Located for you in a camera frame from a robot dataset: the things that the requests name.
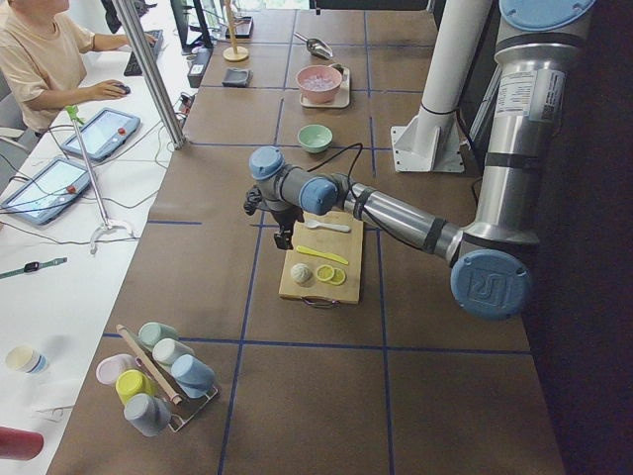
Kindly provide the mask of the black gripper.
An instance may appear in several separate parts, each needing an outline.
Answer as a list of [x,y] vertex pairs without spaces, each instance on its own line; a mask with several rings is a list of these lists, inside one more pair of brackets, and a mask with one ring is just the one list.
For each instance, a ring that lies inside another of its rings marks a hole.
[[271,215],[279,225],[279,232],[274,234],[274,241],[278,249],[292,248],[292,234],[296,222],[303,221],[303,210],[290,205],[283,210],[272,210]]

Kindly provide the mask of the white robot base pillar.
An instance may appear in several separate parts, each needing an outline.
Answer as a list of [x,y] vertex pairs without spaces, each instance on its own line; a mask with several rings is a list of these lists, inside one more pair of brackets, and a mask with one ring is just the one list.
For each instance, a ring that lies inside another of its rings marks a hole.
[[464,171],[456,111],[492,5],[445,3],[418,113],[407,125],[391,128],[397,172]]

